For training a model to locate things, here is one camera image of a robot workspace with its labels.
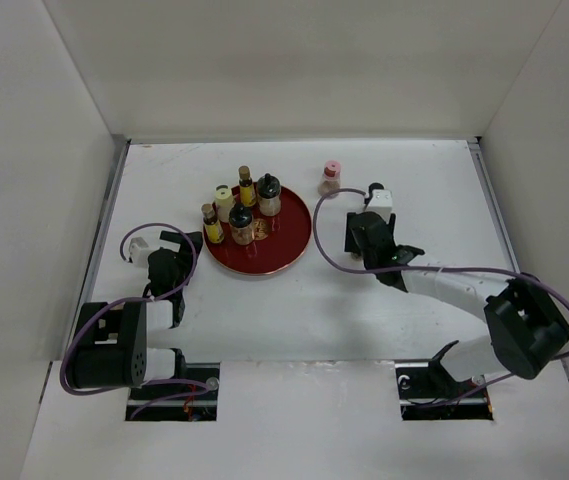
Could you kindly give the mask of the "yellow label brown bottle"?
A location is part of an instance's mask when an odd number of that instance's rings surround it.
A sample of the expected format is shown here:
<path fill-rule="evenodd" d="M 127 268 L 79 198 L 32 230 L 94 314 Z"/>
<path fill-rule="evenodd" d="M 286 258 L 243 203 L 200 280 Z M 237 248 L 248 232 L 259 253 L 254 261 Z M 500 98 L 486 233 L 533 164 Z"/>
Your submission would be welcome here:
<path fill-rule="evenodd" d="M 212 244 L 221 244 L 225 239 L 225 235 L 215 208 L 212 204 L 205 203 L 201 206 L 201 213 L 208 240 Z"/>

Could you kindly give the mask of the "black cap spice bottle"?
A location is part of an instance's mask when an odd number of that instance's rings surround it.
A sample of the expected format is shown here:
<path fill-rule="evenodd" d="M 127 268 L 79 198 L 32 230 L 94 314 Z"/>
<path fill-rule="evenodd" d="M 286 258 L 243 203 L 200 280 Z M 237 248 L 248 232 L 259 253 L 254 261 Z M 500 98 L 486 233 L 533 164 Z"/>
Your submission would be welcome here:
<path fill-rule="evenodd" d="M 372 192 L 374 190 L 385 190 L 385 187 L 379 182 L 374 182 L 368 186 L 368 191 Z"/>

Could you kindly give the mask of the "cream cap spice jar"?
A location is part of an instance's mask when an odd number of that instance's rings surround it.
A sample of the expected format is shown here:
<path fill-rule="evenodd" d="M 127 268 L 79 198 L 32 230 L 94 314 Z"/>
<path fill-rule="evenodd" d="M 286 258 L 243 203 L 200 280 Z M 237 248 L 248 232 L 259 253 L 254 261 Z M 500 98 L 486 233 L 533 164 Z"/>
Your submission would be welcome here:
<path fill-rule="evenodd" d="M 223 223 L 228 223 L 230 212 L 235 206 L 232 189 L 228 185 L 219 185 L 215 189 L 214 198 L 218 219 Z"/>

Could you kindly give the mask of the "black grinder salt jar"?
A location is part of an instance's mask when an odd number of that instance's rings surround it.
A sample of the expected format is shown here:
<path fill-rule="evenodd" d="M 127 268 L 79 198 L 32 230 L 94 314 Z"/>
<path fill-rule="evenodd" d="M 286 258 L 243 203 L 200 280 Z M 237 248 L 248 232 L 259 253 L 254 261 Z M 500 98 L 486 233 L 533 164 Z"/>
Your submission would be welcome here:
<path fill-rule="evenodd" d="M 246 246 L 254 241 L 253 213 L 249 207 L 236 203 L 229 212 L 229 225 L 238 245 Z"/>

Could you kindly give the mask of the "gold cap yellow bottle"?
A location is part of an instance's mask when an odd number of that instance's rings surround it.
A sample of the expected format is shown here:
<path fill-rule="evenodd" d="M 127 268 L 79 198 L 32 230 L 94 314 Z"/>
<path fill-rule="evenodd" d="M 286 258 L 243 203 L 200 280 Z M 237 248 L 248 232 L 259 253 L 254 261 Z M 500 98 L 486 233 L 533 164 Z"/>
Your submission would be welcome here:
<path fill-rule="evenodd" d="M 257 202 L 257 196 L 250 168 L 246 165 L 240 166 L 238 175 L 240 201 L 244 206 L 252 208 Z"/>

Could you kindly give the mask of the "black grinder pepper jar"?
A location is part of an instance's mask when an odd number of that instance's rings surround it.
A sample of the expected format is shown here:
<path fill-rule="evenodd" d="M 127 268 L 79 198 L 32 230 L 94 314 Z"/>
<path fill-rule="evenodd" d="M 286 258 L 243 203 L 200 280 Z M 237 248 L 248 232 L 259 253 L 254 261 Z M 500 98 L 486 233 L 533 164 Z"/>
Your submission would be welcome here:
<path fill-rule="evenodd" d="M 276 216 L 281 210 L 281 183 L 280 180 L 265 173 L 257 182 L 258 206 L 260 212 L 269 217 Z"/>

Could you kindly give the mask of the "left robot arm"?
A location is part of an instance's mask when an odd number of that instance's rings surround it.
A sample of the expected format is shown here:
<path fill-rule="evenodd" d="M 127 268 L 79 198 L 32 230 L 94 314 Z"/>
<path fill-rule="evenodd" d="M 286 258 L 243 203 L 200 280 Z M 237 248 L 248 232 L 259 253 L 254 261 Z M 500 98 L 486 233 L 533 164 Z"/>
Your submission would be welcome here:
<path fill-rule="evenodd" d="M 183 290 L 194 274 L 203 235 L 160 227 L 157 241 L 141 237 L 137 227 L 120 244 L 122 258 L 147 273 L 142 294 L 80 308 L 60 373 L 67 392 L 89 395 L 154 383 L 164 397 L 174 399 L 187 390 L 181 351 L 153 348 L 148 337 L 182 322 Z"/>

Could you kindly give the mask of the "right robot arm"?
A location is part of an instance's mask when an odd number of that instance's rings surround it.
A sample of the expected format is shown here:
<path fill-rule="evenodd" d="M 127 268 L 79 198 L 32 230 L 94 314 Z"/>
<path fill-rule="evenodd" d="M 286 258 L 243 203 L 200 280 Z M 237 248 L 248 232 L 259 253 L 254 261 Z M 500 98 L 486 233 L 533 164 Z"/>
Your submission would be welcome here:
<path fill-rule="evenodd" d="M 389 287 L 421 295 L 466 312 L 486 324 L 487 334 L 454 340 L 429 362 L 428 384 L 447 396 L 464 381 L 508 372 L 532 380 L 569 342 L 569 324 L 533 277 L 509 273 L 448 272 L 425 251 L 394 240 L 395 218 L 351 212 L 345 250 Z"/>

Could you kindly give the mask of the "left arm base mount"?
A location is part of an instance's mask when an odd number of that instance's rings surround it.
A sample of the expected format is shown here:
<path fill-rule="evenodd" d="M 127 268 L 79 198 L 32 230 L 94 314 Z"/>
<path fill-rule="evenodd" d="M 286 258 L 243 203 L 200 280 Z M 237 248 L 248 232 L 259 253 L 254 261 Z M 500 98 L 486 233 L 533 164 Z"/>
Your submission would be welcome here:
<path fill-rule="evenodd" d="M 195 363 L 188 366 L 185 383 L 131 389 L 125 420 L 178 423 L 215 421 L 219 380 L 219 363 Z"/>

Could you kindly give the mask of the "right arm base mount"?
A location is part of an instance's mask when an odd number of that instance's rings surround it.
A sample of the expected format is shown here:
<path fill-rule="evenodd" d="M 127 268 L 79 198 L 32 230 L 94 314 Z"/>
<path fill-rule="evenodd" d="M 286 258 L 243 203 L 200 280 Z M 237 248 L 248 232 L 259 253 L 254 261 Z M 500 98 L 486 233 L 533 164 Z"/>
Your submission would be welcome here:
<path fill-rule="evenodd" d="M 400 415 L 405 421 L 493 420 L 488 393 L 482 389 L 460 398 L 484 383 L 457 382 L 440 367 L 428 362 L 395 364 Z"/>

